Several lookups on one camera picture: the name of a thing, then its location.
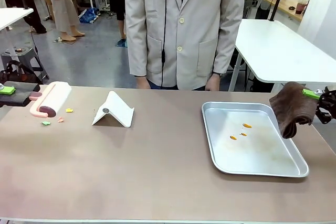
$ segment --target beige trousers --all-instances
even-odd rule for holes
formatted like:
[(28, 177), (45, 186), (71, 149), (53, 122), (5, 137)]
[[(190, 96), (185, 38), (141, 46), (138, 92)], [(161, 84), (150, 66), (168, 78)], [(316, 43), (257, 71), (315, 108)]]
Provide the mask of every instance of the beige trousers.
[(69, 31), (70, 26), (79, 24), (78, 15), (72, 0), (51, 0), (51, 2), (57, 30)]

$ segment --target mannequin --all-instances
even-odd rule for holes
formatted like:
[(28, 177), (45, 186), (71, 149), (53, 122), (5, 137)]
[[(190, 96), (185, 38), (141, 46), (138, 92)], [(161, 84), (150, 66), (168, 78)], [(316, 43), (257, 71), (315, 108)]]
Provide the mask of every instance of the mannequin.
[(60, 37), (64, 41), (75, 41), (76, 37), (85, 36), (77, 30), (79, 19), (72, 0), (51, 0), (55, 24), (57, 30), (60, 31)]

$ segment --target wall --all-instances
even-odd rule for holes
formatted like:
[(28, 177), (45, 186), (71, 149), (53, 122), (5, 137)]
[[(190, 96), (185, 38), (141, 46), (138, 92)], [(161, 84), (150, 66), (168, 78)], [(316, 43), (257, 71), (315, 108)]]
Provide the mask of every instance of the wall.
[[(298, 34), (336, 59), (336, 0), (310, 0)], [(324, 89), (325, 84), (309, 85), (312, 90)]]

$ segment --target silver baking tray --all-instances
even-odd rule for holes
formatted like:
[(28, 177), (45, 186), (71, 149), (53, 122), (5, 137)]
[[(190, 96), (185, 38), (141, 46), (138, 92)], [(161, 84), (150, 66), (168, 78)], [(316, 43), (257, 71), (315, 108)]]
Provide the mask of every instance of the silver baking tray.
[(202, 113), (211, 157), (220, 171), (294, 178), (308, 176), (306, 161), (292, 139), (281, 137), (269, 106), (207, 102), (202, 106)]

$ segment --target hand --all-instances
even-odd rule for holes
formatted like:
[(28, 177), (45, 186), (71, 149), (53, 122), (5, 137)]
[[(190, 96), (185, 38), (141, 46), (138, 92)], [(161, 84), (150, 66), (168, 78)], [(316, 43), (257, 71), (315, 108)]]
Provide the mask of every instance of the hand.
[(138, 89), (151, 89), (151, 86), (149, 85), (146, 76), (145, 77), (137, 77), (136, 88), (138, 88)]
[(206, 83), (205, 90), (219, 91), (219, 85), (220, 85), (220, 76), (214, 73)]

